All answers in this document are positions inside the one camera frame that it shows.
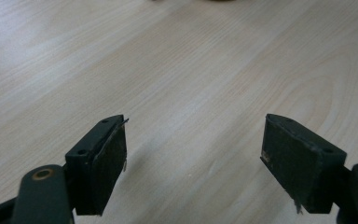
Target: wooden table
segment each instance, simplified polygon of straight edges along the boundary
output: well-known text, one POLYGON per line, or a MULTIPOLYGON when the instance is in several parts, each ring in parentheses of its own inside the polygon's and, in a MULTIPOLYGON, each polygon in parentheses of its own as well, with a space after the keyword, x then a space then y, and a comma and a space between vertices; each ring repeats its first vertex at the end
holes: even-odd
POLYGON ((267 113, 358 163, 358 0, 0 1, 0 203, 124 114, 127 171, 77 223, 335 223, 259 159, 267 113))

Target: dark object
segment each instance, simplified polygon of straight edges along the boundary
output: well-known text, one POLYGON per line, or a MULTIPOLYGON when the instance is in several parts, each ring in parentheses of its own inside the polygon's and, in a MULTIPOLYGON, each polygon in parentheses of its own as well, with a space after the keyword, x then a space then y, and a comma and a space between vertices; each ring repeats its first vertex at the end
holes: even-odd
POLYGON ((22 178, 12 224, 72 223, 65 176, 59 165, 41 166, 22 178))
POLYGON ((339 206, 337 223, 358 223, 358 164, 344 166, 347 154, 306 127, 268 114, 261 160, 282 187, 301 205, 317 214, 339 206))
POLYGON ((19 195, 0 204, 0 223, 73 223, 101 215, 127 158, 122 115, 98 122, 66 155, 66 164, 29 172, 19 195))

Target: light wood grain surface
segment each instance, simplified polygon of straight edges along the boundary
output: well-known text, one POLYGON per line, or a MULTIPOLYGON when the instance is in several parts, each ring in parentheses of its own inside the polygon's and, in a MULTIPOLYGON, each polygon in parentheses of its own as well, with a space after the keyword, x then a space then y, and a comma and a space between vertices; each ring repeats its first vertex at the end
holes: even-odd
POLYGON ((335 223, 259 159, 267 113, 358 163, 358 0, 0 1, 0 203, 124 114, 127 171, 77 223, 335 223))

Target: black plastic housing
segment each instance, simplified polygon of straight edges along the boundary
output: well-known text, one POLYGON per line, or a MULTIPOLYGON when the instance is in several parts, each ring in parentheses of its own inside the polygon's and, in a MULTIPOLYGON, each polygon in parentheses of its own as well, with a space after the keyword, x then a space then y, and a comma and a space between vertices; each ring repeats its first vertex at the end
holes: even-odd
POLYGON ((261 160, 310 213, 328 214, 347 153, 292 119, 266 116, 261 160))
POLYGON ((98 122, 65 155, 71 206, 78 215, 101 215, 127 159, 122 115, 98 122))
POLYGON ((41 166, 22 178, 10 223, 73 223, 61 166, 41 166))

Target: screw hole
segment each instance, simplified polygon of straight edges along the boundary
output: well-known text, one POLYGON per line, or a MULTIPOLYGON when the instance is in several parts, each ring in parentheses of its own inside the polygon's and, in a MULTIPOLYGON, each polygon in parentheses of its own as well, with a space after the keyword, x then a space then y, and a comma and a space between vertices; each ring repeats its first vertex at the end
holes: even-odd
POLYGON ((333 149, 330 149, 330 148, 324 148, 323 151, 325 153, 333 153, 334 152, 333 149))
POLYGON ((88 152, 88 151, 87 151, 86 149, 80 149, 80 150, 78 150, 77 154, 80 155, 80 156, 82 156, 82 155, 86 155, 87 152, 88 152))
POLYGON ((43 170, 40 170, 40 171, 37 171, 36 173, 34 173, 32 175, 32 179, 33 180, 43 180, 43 179, 49 178, 52 175, 53 175, 53 170, 43 169, 43 170))

